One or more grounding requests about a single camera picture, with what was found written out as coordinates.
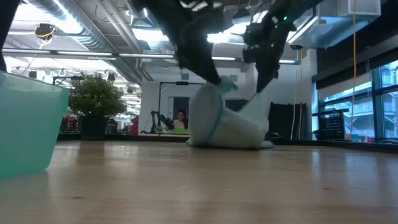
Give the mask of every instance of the plastic bin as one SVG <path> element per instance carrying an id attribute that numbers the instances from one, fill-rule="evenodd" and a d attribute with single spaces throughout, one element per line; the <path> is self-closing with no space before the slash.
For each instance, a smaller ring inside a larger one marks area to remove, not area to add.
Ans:
<path id="1" fill-rule="evenodd" d="M 50 164 L 69 91 L 0 71 L 0 179 Z"/>

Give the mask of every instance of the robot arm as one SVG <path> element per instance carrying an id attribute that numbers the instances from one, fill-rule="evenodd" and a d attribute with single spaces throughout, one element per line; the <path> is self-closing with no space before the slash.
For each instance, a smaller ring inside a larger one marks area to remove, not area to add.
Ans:
<path id="1" fill-rule="evenodd" d="M 203 0 L 181 0 L 184 5 L 196 5 Z M 211 58 L 212 46 L 207 35 L 222 32 L 232 26 L 223 13 L 223 7 L 214 7 L 213 0 L 204 0 L 207 7 L 193 11 L 183 7 L 180 0 L 132 0 L 140 11 L 144 7 L 153 13 L 164 34 L 176 49 L 180 67 L 186 67 L 206 81 L 218 85 L 220 77 Z M 295 30 L 293 21 L 306 10 L 324 0 L 276 0 L 261 23 L 252 23 L 244 34 L 248 45 L 243 50 L 247 63 L 256 63 L 259 74 L 257 92 L 278 76 L 281 58 L 290 31 Z"/>

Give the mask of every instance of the person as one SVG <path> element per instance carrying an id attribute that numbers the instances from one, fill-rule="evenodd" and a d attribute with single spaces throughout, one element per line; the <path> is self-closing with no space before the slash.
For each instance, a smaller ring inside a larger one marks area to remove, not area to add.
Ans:
<path id="1" fill-rule="evenodd" d="M 188 129 L 188 119 L 185 110 L 178 110 L 177 118 L 173 121 L 174 129 Z"/>

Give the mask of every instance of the table surface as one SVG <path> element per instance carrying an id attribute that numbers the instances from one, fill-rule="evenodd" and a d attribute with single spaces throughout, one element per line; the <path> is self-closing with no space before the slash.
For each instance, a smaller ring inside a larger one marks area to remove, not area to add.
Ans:
<path id="1" fill-rule="evenodd" d="M 398 223 L 398 157 L 65 141 L 47 170 L 0 180 L 0 223 Z"/>

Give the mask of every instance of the glass window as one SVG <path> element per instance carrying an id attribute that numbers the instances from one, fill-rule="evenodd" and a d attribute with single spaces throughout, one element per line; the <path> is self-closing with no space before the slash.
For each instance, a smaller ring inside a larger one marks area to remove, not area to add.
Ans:
<path id="1" fill-rule="evenodd" d="M 358 93 L 367 93 L 372 91 L 372 82 L 363 83 L 362 85 L 358 85 L 355 87 L 355 94 Z M 354 88 L 350 88 L 349 90 L 342 91 L 341 93 L 337 93 L 335 95 L 326 97 L 325 102 L 329 102 L 331 100 L 338 100 L 347 96 L 352 96 L 354 92 Z"/>
<path id="2" fill-rule="evenodd" d="M 392 85 L 398 85 L 397 78 L 398 60 L 391 62 L 387 65 L 383 65 L 380 68 L 382 87 L 389 87 Z"/>
<path id="3" fill-rule="evenodd" d="M 346 101 L 325 107 L 327 111 L 349 109 L 349 112 L 344 113 L 346 134 L 351 133 L 351 102 Z M 371 97 L 355 99 L 353 117 L 353 134 L 358 134 L 362 137 L 374 137 L 373 101 Z"/>
<path id="4" fill-rule="evenodd" d="M 384 137 L 398 138 L 398 91 L 383 95 Z"/>

